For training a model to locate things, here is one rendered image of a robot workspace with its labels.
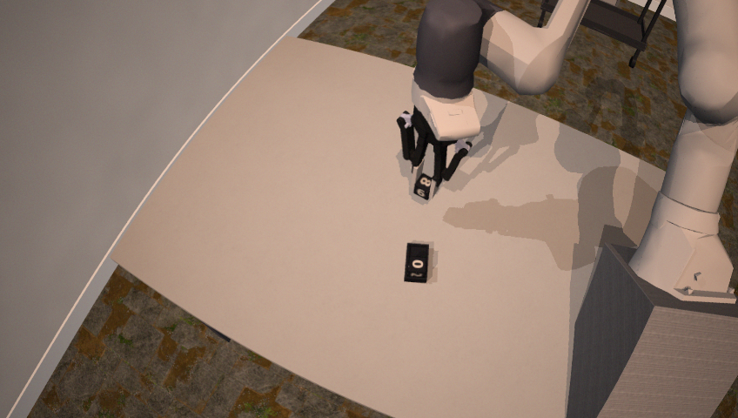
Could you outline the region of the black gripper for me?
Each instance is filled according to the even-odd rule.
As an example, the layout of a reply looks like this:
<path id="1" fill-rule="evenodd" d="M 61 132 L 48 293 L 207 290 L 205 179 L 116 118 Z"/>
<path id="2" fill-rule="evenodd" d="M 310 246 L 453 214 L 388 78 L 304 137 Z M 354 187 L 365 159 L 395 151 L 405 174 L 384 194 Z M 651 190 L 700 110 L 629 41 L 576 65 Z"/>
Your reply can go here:
<path id="1" fill-rule="evenodd" d="M 452 141 L 438 141 L 435 138 L 433 130 L 426 121 L 425 117 L 423 116 L 421 111 L 416 108 L 416 106 L 413 107 L 413 115 L 410 114 L 408 111 L 404 111 L 397 119 L 397 123 L 399 125 L 401 133 L 403 158 L 405 160 L 410 160 L 413 165 L 413 177 L 411 183 L 412 189 L 414 189 L 414 184 L 422 174 L 425 161 L 423 158 L 425 157 L 428 143 L 433 145 L 434 174 L 432 177 L 432 183 L 429 192 L 429 198 L 433 199 L 434 195 L 439 190 L 439 185 L 441 184 L 442 180 L 450 180 L 455 170 L 457 169 L 458 163 L 468 154 L 473 145 L 471 142 L 464 142 L 462 139 Z M 419 134 L 416 149 L 414 128 Z M 448 166 L 448 168 L 446 168 L 447 147 L 452 144 L 456 144 L 455 154 L 451 160 L 450 165 Z"/>

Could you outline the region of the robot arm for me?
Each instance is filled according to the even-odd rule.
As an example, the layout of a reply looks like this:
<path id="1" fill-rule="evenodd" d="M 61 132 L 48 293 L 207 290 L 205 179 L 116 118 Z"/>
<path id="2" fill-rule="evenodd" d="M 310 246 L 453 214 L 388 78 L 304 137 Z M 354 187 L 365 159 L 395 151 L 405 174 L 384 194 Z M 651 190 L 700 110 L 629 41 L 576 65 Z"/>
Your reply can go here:
<path id="1" fill-rule="evenodd" d="M 549 91 L 590 1 L 558 0 L 537 28 L 488 0 L 430 0 L 418 28 L 412 102 L 435 138 L 479 136 L 472 91 L 478 63 L 519 95 Z M 687 110 L 628 265 L 679 300 L 735 304 L 717 210 L 738 149 L 738 0 L 673 6 Z"/>

